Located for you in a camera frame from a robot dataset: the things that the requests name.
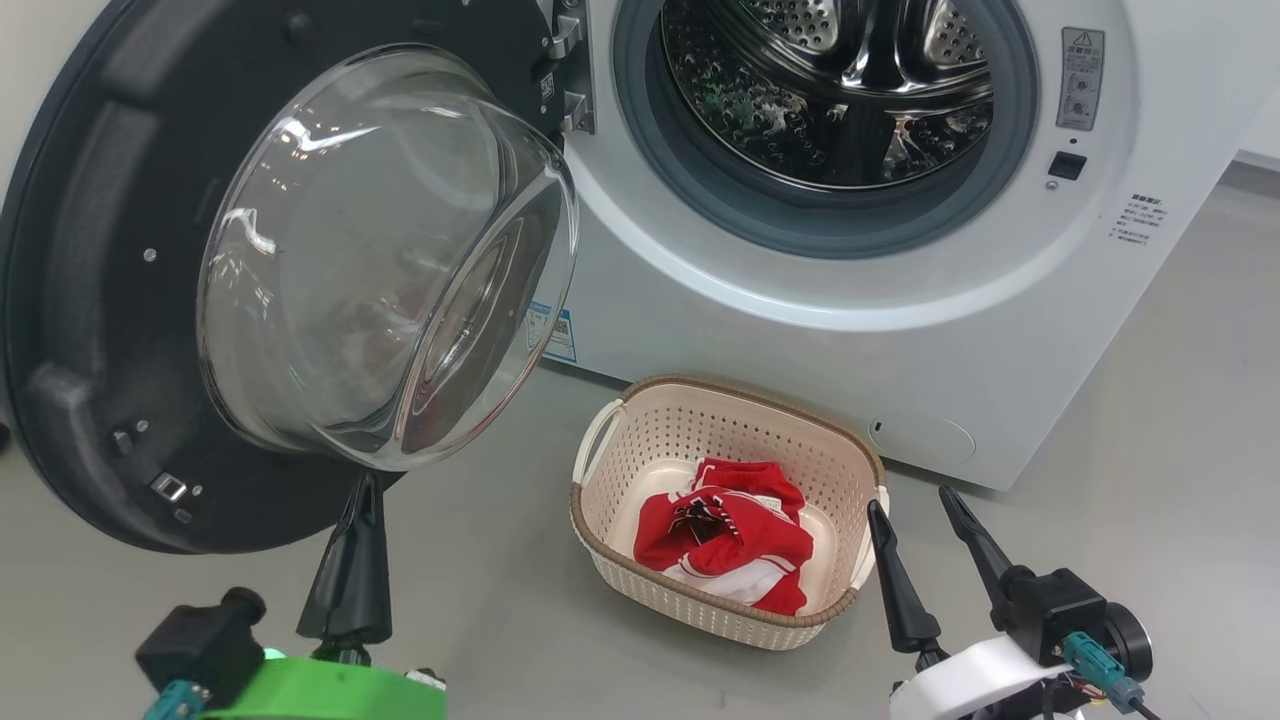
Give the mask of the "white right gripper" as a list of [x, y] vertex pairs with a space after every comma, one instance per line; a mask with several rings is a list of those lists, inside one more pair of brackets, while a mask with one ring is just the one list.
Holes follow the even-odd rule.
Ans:
[[[991, 602], [993, 626], [1019, 626], [1027, 611], [1015, 593], [1032, 570], [1015, 565], [956, 489], [942, 487], [940, 501], [955, 536], [968, 547]], [[895, 652], [946, 657], [937, 619], [927, 611], [899, 557], [899, 538], [879, 500], [867, 507], [870, 547]], [[1042, 719], [1044, 683], [1066, 673], [1062, 662], [1041, 665], [1012, 638], [982, 641], [928, 667], [890, 696], [892, 719]]]

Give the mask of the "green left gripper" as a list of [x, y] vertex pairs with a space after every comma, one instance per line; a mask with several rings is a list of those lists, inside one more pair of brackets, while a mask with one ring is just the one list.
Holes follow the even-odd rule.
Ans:
[[[344, 619], [349, 579], [353, 629]], [[392, 635], [390, 569], [381, 477], [358, 478], [326, 541], [297, 621], [323, 643], [310, 656], [271, 657], [256, 641], [229, 641], [200, 653], [204, 719], [444, 719], [447, 685], [430, 673], [372, 664], [369, 642]]]

